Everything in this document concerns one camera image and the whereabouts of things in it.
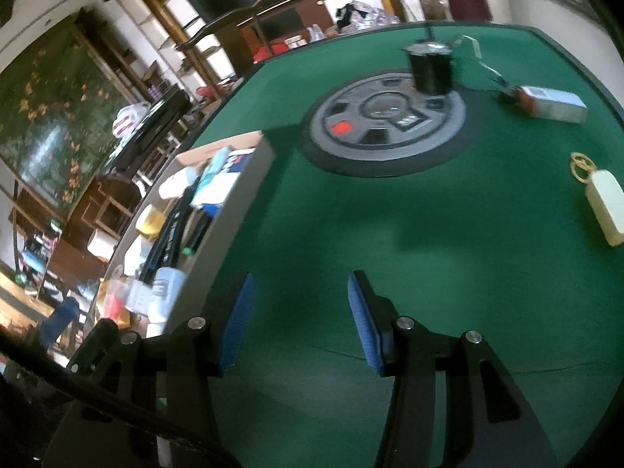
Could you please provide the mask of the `yellow tape roll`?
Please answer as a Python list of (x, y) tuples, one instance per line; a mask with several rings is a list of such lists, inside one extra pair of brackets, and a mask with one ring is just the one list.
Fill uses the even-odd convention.
[(134, 227), (135, 229), (148, 239), (155, 239), (161, 232), (167, 216), (161, 209), (148, 204), (138, 215)]

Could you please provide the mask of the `teal tissue pack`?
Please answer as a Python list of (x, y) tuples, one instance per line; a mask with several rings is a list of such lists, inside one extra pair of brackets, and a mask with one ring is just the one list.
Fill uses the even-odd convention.
[(202, 173), (196, 193), (199, 193), (202, 189), (207, 187), (209, 183), (211, 183), (213, 178), (221, 171), (227, 162), (229, 154), (232, 150), (232, 147), (224, 146), (215, 153), (215, 155), (211, 158), (211, 162), (209, 162)]

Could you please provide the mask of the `black marker green cap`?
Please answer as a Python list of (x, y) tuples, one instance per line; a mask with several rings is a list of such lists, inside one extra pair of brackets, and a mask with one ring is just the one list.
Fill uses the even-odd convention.
[(208, 213), (201, 213), (198, 223), (193, 227), (193, 231), (182, 249), (183, 256), (191, 257), (197, 252), (212, 220), (213, 217)]

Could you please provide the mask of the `black marker purple cap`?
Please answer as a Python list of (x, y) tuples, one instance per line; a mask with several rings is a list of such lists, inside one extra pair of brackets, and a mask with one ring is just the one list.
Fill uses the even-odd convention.
[(165, 224), (161, 229), (153, 247), (150, 250), (147, 260), (143, 264), (142, 270), (138, 274), (138, 280), (148, 283), (156, 273), (156, 270), (162, 264), (167, 252), (174, 247), (174, 236), (180, 224), (183, 223), (184, 216), (189, 215), (189, 203), (193, 198), (193, 191), (187, 187), (181, 198), (174, 204), (174, 209), (165, 220)]

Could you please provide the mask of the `round grey table centre panel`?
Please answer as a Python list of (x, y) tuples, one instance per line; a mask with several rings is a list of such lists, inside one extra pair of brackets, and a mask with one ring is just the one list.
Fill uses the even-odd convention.
[(405, 70), (384, 71), (327, 93), (301, 124), (301, 153), (327, 172), (354, 177), (404, 176), (450, 162), (482, 130), (477, 94), (416, 90)]

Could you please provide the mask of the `blue white small carton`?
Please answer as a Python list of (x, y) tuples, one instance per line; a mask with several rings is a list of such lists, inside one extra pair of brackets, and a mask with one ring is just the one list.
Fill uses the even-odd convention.
[(234, 188), (246, 163), (253, 156), (254, 151), (254, 148), (233, 148), (221, 171), (213, 178), (207, 187), (202, 189), (199, 193), (195, 192), (190, 204), (195, 208), (200, 208), (205, 205), (222, 205)]

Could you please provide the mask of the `floral wall painting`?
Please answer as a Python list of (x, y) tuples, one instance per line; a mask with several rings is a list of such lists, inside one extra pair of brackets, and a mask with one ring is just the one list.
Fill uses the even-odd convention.
[(1, 72), (2, 161), (66, 215), (113, 150), (112, 124), (127, 104), (73, 21), (61, 21)]

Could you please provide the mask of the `grey barcode medicine box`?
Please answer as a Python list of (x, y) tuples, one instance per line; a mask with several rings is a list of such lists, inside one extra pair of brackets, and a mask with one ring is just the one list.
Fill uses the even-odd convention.
[(148, 303), (148, 319), (151, 323), (167, 321), (186, 281), (186, 274), (174, 267), (161, 267), (156, 271)]

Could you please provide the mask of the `brown cardboard box tray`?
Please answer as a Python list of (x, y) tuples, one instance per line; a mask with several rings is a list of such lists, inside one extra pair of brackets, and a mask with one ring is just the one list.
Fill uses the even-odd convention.
[(108, 268), (103, 274), (104, 280), (115, 279), (122, 274), (126, 252), (140, 235), (135, 223), (145, 208), (153, 206), (165, 215), (174, 209), (175, 201), (162, 199), (158, 192), (168, 177), (185, 167), (202, 171), (224, 147), (229, 147), (236, 154), (243, 154), (245, 158), (234, 173), (226, 176), (224, 180), (215, 181), (215, 185), (209, 188), (211, 194), (209, 200), (218, 206), (218, 210), (213, 214), (213, 220), (203, 234), (198, 249), (191, 255), (180, 256), (178, 269), (186, 274), (186, 280), (166, 318), (164, 324), (166, 331), (172, 330), (182, 320), (196, 316), (203, 310), (248, 209), (252, 206), (262, 182), (272, 167), (275, 151), (262, 132), (253, 131), (215, 140), (171, 158), (135, 210), (135, 215), (116, 243)]

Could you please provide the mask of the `red white small box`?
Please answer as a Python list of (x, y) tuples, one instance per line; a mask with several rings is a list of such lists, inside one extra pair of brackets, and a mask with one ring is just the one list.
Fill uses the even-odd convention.
[(519, 86), (513, 91), (523, 112), (534, 119), (582, 124), (588, 108), (578, 95), (544, 87)]

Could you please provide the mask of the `white plastic bag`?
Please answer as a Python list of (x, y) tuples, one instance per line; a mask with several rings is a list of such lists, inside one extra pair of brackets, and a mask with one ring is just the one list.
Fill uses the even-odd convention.
[(115, 138), (122, 138), (126, 133), (133, 131), (144, 119), (150, 110), (150, 104), (142, 101), (138, 104), (123, 107), (117, 112), (112, 124), (112, 134)]

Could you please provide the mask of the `pile of clothes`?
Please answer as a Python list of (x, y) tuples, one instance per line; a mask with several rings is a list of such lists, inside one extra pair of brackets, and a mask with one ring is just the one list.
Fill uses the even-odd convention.
[(347, 3), (336, 11), (335, 17), (340, 34), (354, 34), (401, 23), (394, 14), (359, 1)]

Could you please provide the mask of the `black glass side table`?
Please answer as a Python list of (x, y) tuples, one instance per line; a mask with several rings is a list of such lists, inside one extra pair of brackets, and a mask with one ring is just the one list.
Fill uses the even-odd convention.
[(179, 87), (168, 89), (129, 135), (121, 138), (97, 175), (124, 177), (130, 181), (159, 147), (165, 135), (190, 109), (191, 102), (185, 91)]

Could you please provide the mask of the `black cylindrical motor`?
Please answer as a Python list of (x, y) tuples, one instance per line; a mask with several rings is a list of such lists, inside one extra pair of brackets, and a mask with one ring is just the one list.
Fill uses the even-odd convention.
[(444, 96), (453, 90), (453, 48), (435, 37), (429, 21), (423, 24), (425, 36), (404, 46), (415, 88), (427, 96)]

